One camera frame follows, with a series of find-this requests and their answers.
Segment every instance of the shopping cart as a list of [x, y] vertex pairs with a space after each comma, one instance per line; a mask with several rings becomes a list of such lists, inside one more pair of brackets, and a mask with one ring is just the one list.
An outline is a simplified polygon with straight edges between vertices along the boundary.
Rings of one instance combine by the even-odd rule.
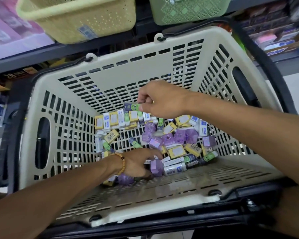
[[[239, 44], [224, 29], [210, 27], [212, 23], [231, 26], [258, 61], [275, 94]], [[8, 192], [95, 162], [94, 117], [136, 101], [139, 88], [151, 80], [296, 114], [287, 85], [270, 58], [231, 19], [209, 19], [184, 30], [156, 34], [152, 43], [101, 57], [89, 53], [37, 74], [25, 88], [11, 125]], [[61, 214], [44, 237], [130, 237], [193, 229], [207, 221], [218, 225], [228, 218], [226, 223], [238, 217], [245, 220], [246, 213], [255, 215], [251, 210], [224, 209], [226, 201], [245, 201], [251, 208], [256, 207], [253, 197], [276, 200], [284, 175], [230, 134], [212, 124], [208, 129], [217, 140], [217, 161], [124, 187], [96, 187]], [[140, 142], [142, 131], [142, 127], [120, 131], [113, 148], [131, 150], [128, 139]]]

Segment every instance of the green plastic basket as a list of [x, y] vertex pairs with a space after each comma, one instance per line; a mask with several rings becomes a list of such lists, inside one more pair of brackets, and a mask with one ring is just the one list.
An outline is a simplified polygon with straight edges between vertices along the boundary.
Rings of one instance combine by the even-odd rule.
[[231, 0], [149, 0], [158, 25], [178, 24], [223, 15]]

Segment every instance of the hand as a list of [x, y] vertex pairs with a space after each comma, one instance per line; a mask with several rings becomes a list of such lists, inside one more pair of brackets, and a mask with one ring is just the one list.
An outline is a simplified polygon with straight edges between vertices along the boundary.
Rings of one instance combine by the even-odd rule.
[[140, 111], [170, 119], [186, 114], [187, 98], [191, 93], [166, 81], [153, 80], [140, 88], [137, 102], [143, 103], [139, 106]]
[[154, 155], [163, 159], [162, 153], [157, 149], [136, 148], [122, 153], [122, 156], [125, 157], [124, 174], [131, 177], [149, 177], [152, 173], [144, 169], [144, 162], [147, 159], [154, 160]]

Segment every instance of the yellow plastic basket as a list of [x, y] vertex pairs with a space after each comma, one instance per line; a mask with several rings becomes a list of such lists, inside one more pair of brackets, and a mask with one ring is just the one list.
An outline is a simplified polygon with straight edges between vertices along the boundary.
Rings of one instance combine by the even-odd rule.
[[135, 0], [19, 0], [16, 11], [62, 44], [124, 32], [136, 22]]

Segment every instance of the purple translucent eraser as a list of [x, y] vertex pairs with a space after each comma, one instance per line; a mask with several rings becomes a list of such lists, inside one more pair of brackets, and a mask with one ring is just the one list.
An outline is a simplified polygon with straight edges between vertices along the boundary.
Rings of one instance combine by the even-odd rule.
[[172, 133], [168, 133], [162, 136], [164, 146], [172, 145], [175, 143], [175, 139]]
[[176, 129], [174, 140], [176, 143], [184, 144], [186, 141], [186, 130]]
[[149, 146], [152, 148], [159, 149], [159, 147], [163, 144], [163, 140], [157, 136], [153, 136], [149, 142]]
[[144, 127], [145, 132], [155, 132], [156, 125], [153, 122], [147, 122]]
[[144, 132], [142, 134], [142, 141], [149, 142], [152, 139], [153, 134], [151, 132]]
[[198, 140], [198, 132], [195, 129], [187, 129], [186, 133], [186, 143], [197, 143]]
[[154, 176], [162, 176], [164, 172], [164, 164], [159, 159], [152, 160], [150, 162], [150, 170]]
[[203, 137], [203, 144], [207, 147], [216, 146], [216, 139], [213, 136]]
[[118, 176], [119, 185], [130, 185], [134, 183], [134, 178], [131, 176], [127, 176], [126, 174], [120, 174]]

